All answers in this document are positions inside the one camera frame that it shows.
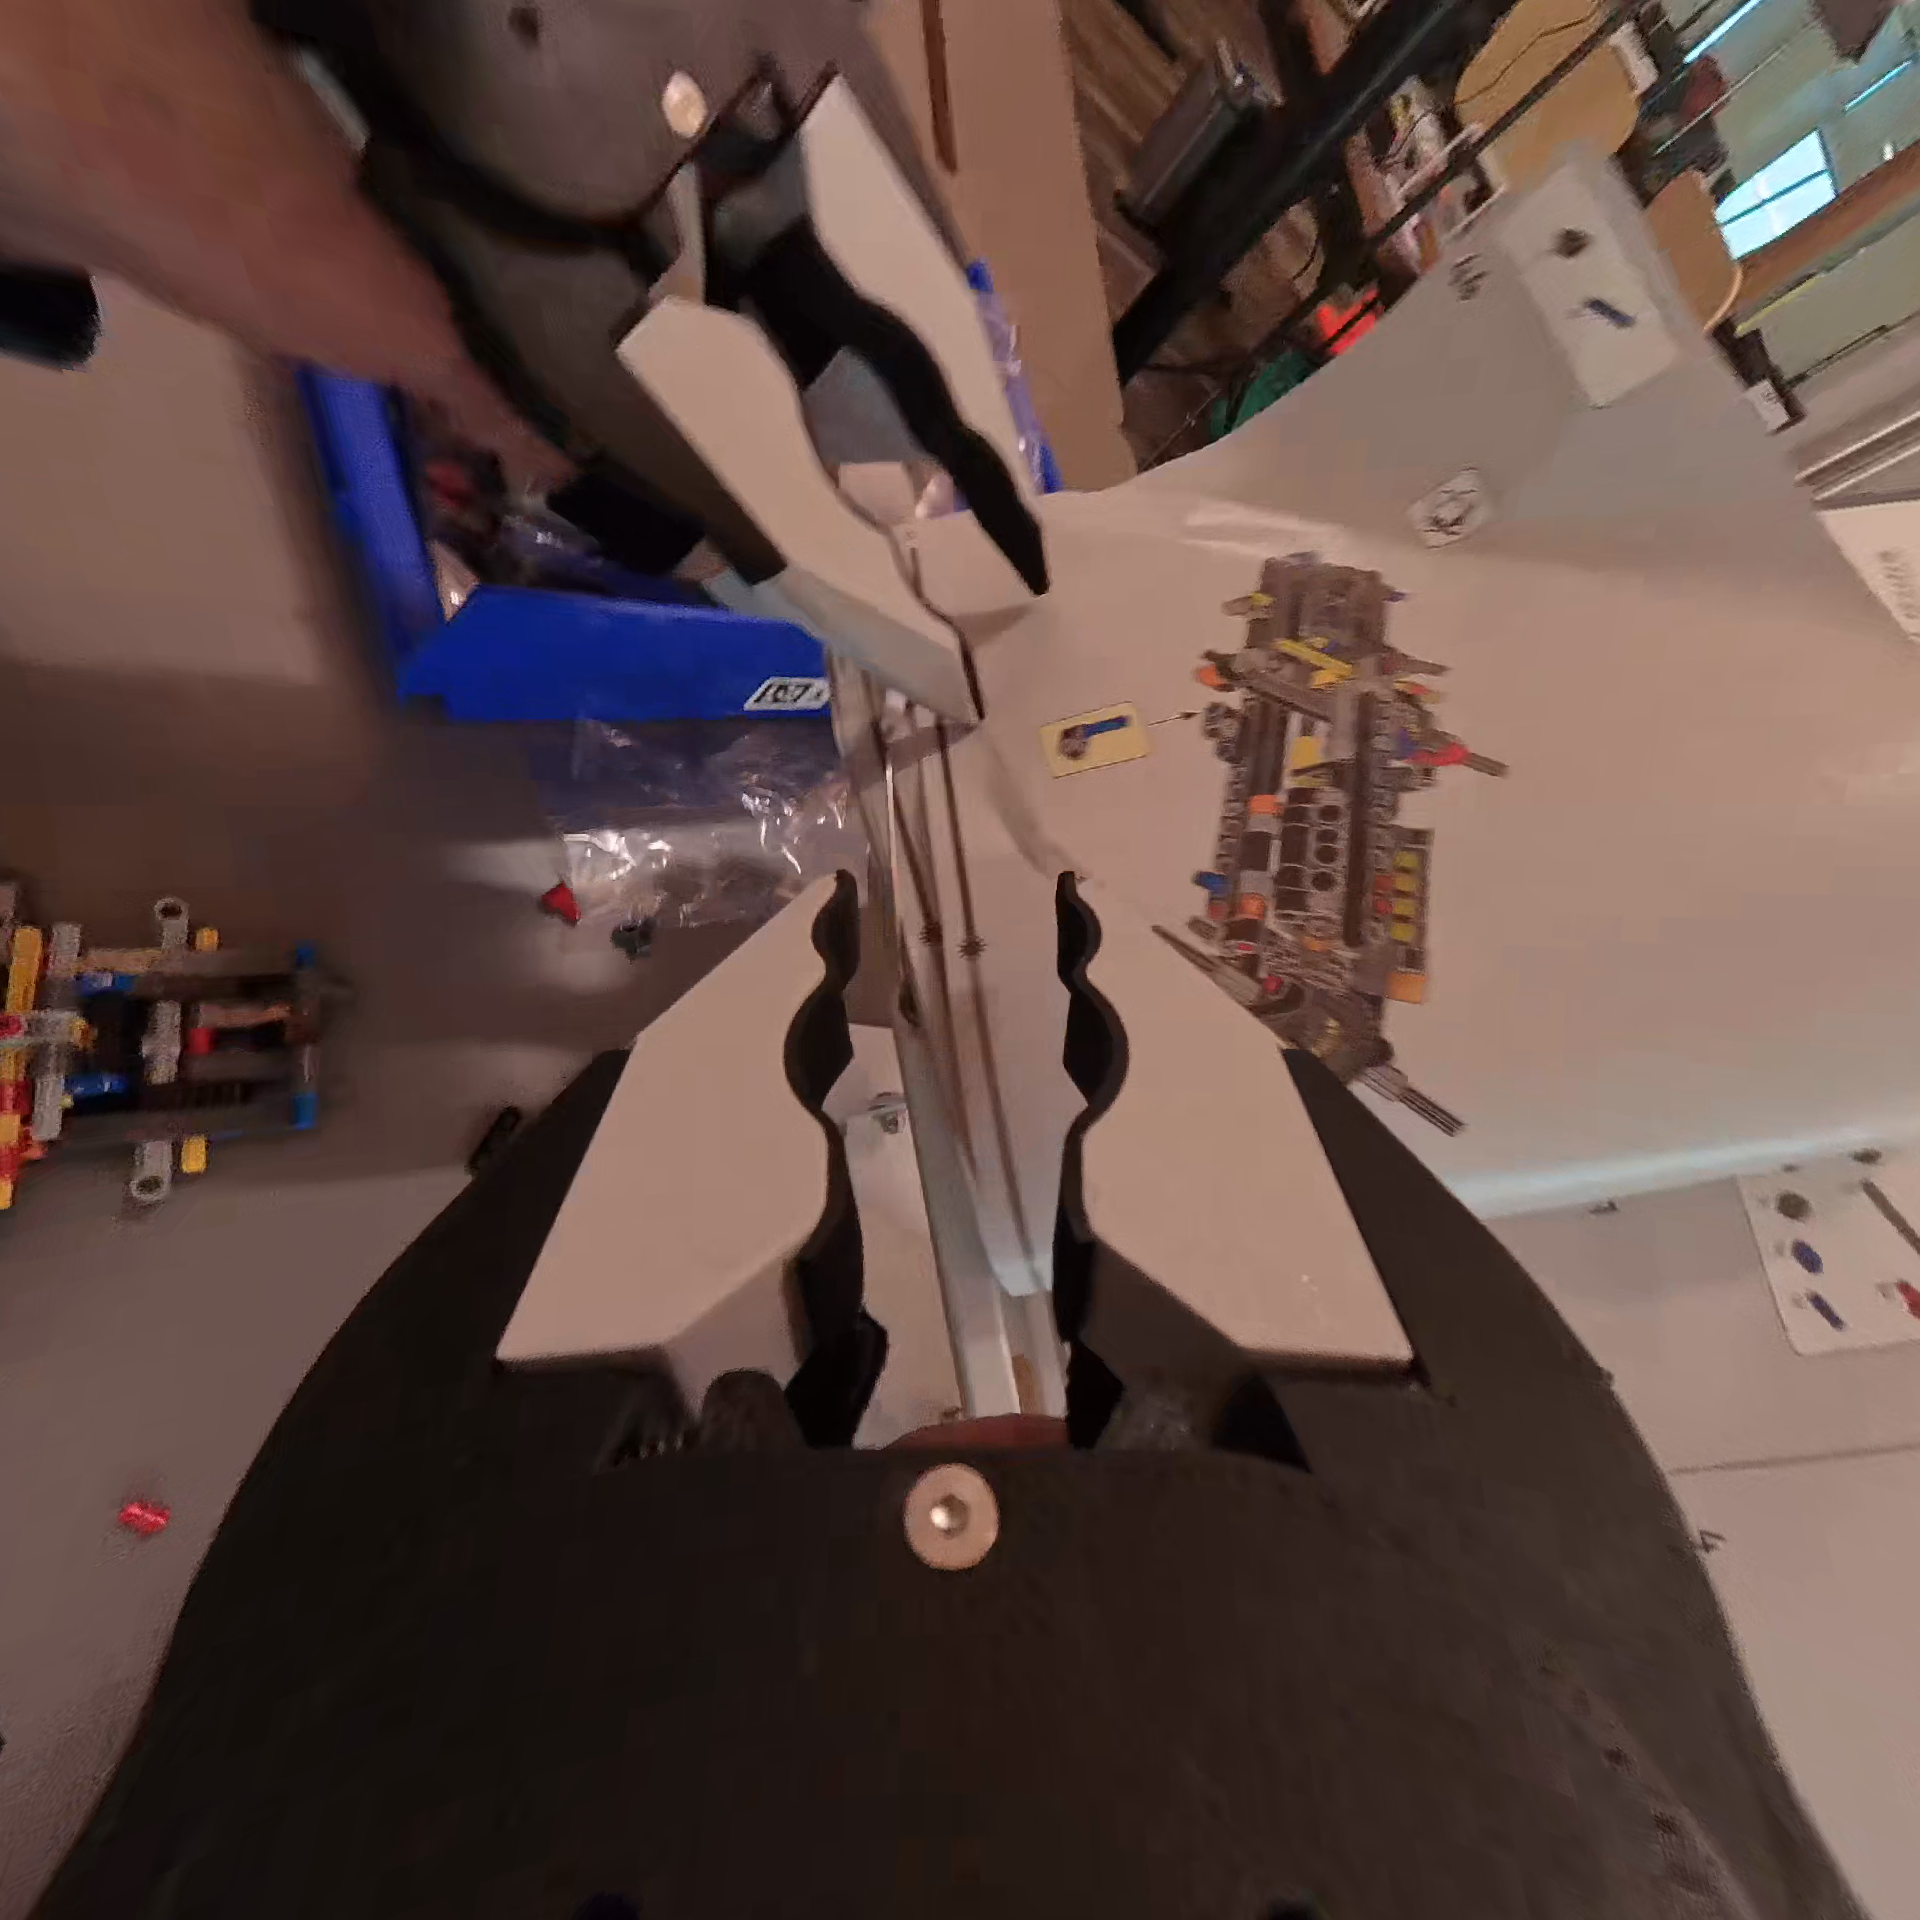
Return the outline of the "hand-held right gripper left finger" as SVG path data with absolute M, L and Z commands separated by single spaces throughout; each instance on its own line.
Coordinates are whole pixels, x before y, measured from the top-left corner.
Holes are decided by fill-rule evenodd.
M 889 1354 L 828 1113 L 859 921 L 848 872 L 811 883 L 639 1033 L 497 1362 L 633 1362 L 683 1411 L 763 1376 L 811 1447 L 858 1441 Z

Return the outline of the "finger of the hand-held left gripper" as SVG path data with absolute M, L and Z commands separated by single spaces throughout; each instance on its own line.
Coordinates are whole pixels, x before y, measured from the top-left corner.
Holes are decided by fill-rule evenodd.
M 825 461 L 911 446 L 1048 594 L 1039 482 L 967 267 L 844 75 L 801 101 L 752 71 L 704 138 L 704 246 L 707 302 L 756 322 L 802 393 L 836 361 L 879 393 Z
M 617 351 L 770 560 L 736 574 L 880 685 L 955 726 L 982 720 L 959 631 L 907 581 L 891 536 L 850 506 L 811 443 L 778 352 L 739 315 L 663 301 Z

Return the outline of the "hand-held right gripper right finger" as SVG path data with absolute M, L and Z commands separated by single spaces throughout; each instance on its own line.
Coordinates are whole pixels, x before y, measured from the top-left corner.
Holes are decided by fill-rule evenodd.
M 1283 1386 L 1417 1354 L 1313 1125 L 1298 1054 L 1124 901 L 1064 872 L 1052 1318 L 1078 1450 L 1297 1450 Z

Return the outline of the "lego car chassis model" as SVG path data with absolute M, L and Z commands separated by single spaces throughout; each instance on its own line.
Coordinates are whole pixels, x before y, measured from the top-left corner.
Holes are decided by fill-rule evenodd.
M 2 877 L 2 1213 L 50 1157 L 124 1157 L 124 1209 L 156 1213 L 216 1145 L 306 1134 L 345 986 L 313 944 L 230 944 L 188 901 L 104 944 Z

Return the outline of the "lego instruction booklet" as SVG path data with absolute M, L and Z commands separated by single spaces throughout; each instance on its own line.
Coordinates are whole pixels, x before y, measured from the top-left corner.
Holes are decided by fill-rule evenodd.
M 988 726 L 891 775 L 900 923 L 974 1209 L 955 1281 L 1041 1322 L 1068 1085 L 1058 869 L 1120 903 L 1167 1041 L 1252 1094 L 1202 961 L 1255 774 L 1206 655 L 1369 593 L 1466 761 L 1416 831 L 1394 1050 L 1352 1089 L 1623 1365 L 1815 1824 L 1916 1917 L 1916 642 L 1763 446 L 1596 160 L 1486 213 L 1400 314 L 1220 443 L 1041 504 L 1031 599 L 972 518 L 896 528 Z

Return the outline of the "white book stand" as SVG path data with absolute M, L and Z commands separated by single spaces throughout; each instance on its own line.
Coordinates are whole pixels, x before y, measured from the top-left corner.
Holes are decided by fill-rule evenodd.
M 1046 1067 L 1066 1024 L 1050 983 L 1052 891 L 982 777 L 988 741 L 830 664 L 832 733 L 870 840 L 886 982 L 934 1273 L 967 1416 L 1064 1418 L 1052 1221 L 1062 1129 Z

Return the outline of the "labelled blue storage bin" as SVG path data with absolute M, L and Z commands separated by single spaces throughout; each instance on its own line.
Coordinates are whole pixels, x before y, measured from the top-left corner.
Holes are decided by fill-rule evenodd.
M 295 373 L 321 497 L 395 699 L 452 726 L 825 722 L 825 649 L 802 629 L 668 597 L 481 583 L 446 611 L 387 392 Z

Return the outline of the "clear plastic bag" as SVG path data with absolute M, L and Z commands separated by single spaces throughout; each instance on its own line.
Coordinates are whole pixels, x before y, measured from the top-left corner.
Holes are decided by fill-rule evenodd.
M 527 759 L 586 928 L 760 926 L 816 881 L 870 883 L 870 837 L 825 715 L 580 718 Z

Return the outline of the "wooden chair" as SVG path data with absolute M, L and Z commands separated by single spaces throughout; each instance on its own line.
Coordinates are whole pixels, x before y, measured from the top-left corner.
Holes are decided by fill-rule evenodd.
M 1488 135 L 1503 162 L 1574 147 L 1620 153 L 1642 112 L 1616 46 L 1623 23 L 1623 6 L 1514 6 L 1456 85 L 1456 121 Z
M 1738 311 L 1745 266 L 1726 242 L 1705 177 L 1683 171 L 1667 181 L 1643 219 L 1699 329 L 1714 334 Z

